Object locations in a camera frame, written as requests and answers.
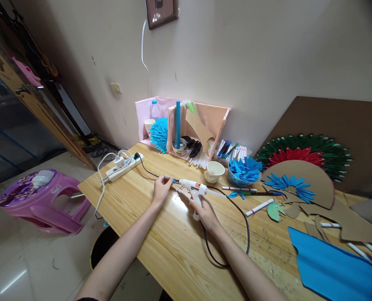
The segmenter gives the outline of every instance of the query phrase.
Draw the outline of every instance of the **pink plastic stool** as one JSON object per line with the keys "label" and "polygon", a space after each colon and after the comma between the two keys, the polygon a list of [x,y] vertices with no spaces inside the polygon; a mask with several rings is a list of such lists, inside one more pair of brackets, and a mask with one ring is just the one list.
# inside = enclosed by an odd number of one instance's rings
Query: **pink plastic stool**
{"label": "pink plastic stool", "polygon": [[47,170],[55,174],[48,184],[35,188],[32,179],[38,171],[31,173],[5,190],[0,197],[0,206],[12,216],[34,223],[42,231],[76,235],[84,227],[80,219],[90,202],[85,196],[80,196],[84,201],[73,215],[54,208],[52,204],[58,196],[72,196],[79,192],[77,185],[80,182],[55,169]]}

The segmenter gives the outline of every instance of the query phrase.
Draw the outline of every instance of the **picture frame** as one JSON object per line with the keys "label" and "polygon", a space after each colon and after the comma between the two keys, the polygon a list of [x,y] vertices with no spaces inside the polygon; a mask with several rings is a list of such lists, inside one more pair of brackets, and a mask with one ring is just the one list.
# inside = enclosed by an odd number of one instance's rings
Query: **picture frame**
{"label": "picture frame", "polygon": [[179,0],[145,0],[145,5],[150,30],[179,18]]}

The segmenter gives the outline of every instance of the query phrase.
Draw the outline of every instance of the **wooden table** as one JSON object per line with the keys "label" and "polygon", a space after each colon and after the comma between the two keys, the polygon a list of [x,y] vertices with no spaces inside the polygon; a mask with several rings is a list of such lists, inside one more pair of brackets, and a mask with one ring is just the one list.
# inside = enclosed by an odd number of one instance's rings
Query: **wooden table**
{"label": "wooden table", "polygon": [[[145,156],[145,167],[157,174],[167,174],[177,179],[188,179],[210,185],[205,181],[203,170],[190,167],[189,163],[169,154],[138,143],[130,149]],[[108,164],[105,171],[113,167]],[[149,206],[156,178],[138,165],[114,183],[106,184],[99,213],[121,236]],[[226,174],[215,184],[230,186]],[[98,173],[79,185],[80,190],[96,206],[101,195],[102,184]],[[263,191],[260,184],[254,185]],[[336,191],[336,197],[347,205],[363,198]],[[246,250],[245,221],[240,212],[226,199],[208,194],[219,221],[231,237]],[[245,212],[268,200],[267,196],[235,198]],[[154,276],[174,300],[239,300],[246,298],[239,281],[230,269],[218,268],[212,262],[205,246],[200,223],[193,217],[188,201],[171,189],[167,201],[145,239],[137,258]],[[300,213],[297,219],[281,217],[279,223],[272,221],[266,210],[249,217],[251,233],[250,258],[264,271],[290,300],[317,300],[318,295],[303,287],[296,262],[296,251],[291,244],[288,227],[306,232],[304,221],[314,223],[310,217]],[[351,251],[340,242],[339,229],[326,229],[330,242]],[[211,250],[221,262],[224,259],[216,248],[215,240],[209,237]]]}

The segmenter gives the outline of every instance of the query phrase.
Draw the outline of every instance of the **forearm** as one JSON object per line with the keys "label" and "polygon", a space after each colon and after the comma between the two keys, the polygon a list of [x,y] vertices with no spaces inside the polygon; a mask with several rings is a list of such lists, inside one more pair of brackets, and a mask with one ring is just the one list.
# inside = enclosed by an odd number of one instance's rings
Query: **forearm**
{"label": "forearm", "polygon": [[162,206],[151,204],[101,259],[91,273],[76,300],[92,297],[109,300],[135,260],[145,237]]}
{"label": "forearm", "polygon": [[220,226],[213,232],[250,300],[286,300],[275,284]]}

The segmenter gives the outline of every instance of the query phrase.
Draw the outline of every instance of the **clear plastic bowl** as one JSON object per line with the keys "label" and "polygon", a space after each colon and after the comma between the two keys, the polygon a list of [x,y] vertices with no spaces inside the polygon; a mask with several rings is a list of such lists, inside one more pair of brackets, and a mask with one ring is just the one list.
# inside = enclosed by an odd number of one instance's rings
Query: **clear plastic bowl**
{"label": "clear plastic bowl", "polygon": [[230,170],[229,165],[228,165],[228,176],[227,176],[227,178],[228,178],[229,183],[231,185],[233,185],[234,187],[243,188],[243,187],[247,187],[248,185],[251,185],[253,183],[257,183],[257,182],[261,181],[261,179],[262,179],[262,173],[260,173],[260,176],[259,176],[259,178],[258,178],[257,181],[255,181],[255,182],[247,182],[247,181],[242,180],[239,177],[235,176],[233,174],[233,172]]}

